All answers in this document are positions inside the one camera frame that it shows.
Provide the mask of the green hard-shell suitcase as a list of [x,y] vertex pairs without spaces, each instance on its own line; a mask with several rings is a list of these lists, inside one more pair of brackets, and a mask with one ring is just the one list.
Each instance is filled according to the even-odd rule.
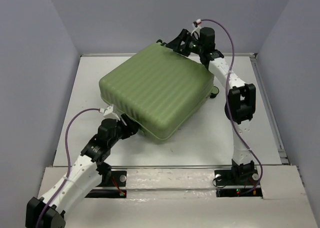
[[104,75],[98,86],[104,102],[163,142],[207,100],[214,75],[203,64],[152,43]]

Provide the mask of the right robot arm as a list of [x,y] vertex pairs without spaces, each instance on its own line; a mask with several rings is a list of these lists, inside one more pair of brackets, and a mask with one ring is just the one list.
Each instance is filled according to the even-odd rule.
[[251,121],[256,111],[256,87],[243,81],[216,49],[215,31],[196,27],[192,32],[183,29],[166,47],[183,56],[197,54],[200,62],[225,88],[225,115],[231,123],[233,156],[231,168],[218,170],[212,183],[217,188],[246,185],[257,173],[251,149],[241,137],[244,124]]

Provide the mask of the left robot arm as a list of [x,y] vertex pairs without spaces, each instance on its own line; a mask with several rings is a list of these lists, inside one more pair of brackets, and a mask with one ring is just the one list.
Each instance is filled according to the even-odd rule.
[[105,162],[111,148],[135,135],[140,125],[123,114],[120,120],[104,119],[66,174],[41,197],[26,205],[26,227],[65,227],[69,212],[96,186],[111,179],[111,166]]

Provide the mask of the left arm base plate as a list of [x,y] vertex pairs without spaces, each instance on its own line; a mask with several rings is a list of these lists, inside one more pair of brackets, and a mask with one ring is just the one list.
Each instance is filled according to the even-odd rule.
[[126,198],[127,171],[113,170],[111,176],[102,177],[101,183],[92,189],[85,198]]

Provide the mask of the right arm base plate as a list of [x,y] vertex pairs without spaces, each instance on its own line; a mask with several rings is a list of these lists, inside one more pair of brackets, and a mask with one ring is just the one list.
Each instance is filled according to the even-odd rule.
[[259,175],[257,171],[240,180],[232,177],[231,170],[218,169],[214,171],[212,180],[216,188],[216,196],[222,197],[263,197],[260,185],[257,185]]

